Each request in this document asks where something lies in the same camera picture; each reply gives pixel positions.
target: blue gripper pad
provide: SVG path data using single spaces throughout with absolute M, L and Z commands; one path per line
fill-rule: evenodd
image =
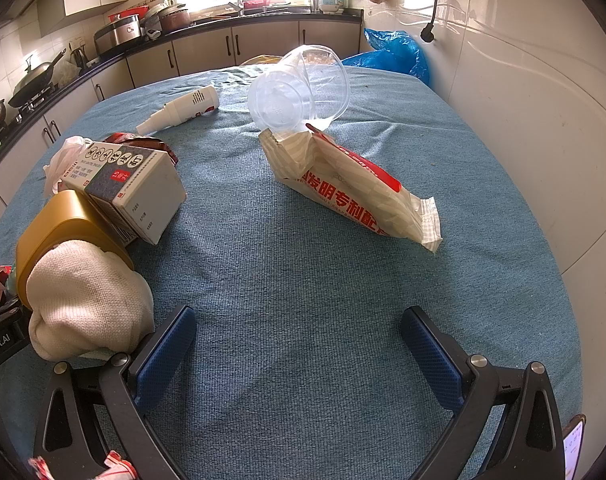
M 459 372 L 412 310 L 405 311 L 403 318 L 403 340 L 410 348 L 439 404 L 456 415 L 463 406 L 462 379 Z
M 134 403 L 143 415 L 163 397 L 176 368 L 192 344 L 195 330 L 196 314 L 193 309 L 186 308 L 139 371 Z

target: gold container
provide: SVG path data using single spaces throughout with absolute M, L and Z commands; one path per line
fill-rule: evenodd
M 27 278 L 36 262 L 68 240 L 89 242 L 106 253 L 116 254 L 134 269 L 125 247 L 99 210 L 79 192 L 61 191 L 36 215 L 16 244 L 16 288 L 26 307 L 31 308 L 27 300 Z

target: white spray bottle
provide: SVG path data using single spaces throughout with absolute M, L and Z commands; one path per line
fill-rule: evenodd
M 198 88 L 163 105 L 163 108 L 150 115 L 147 121 L 139 124 L 136 131 L 139 135 L 147 135 L 168 126 L 184 123 L 218 107 L 219 95 L 212 85 Z

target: clear plastic cup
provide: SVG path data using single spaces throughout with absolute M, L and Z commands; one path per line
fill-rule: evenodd
M 301 45 L 261 73 L 247 107 L 254 123 L 275 134 L 302 132 L 305 123 L 326 129 L 350 102 L 345 67 L 331 48 Z

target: rice cooker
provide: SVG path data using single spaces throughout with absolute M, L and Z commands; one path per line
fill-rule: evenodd
M 126 16 L 105 25 L 94 34 L 96 54 L 102 59 L 110 59 L 139 44 L 143 40 L 138 15 Z

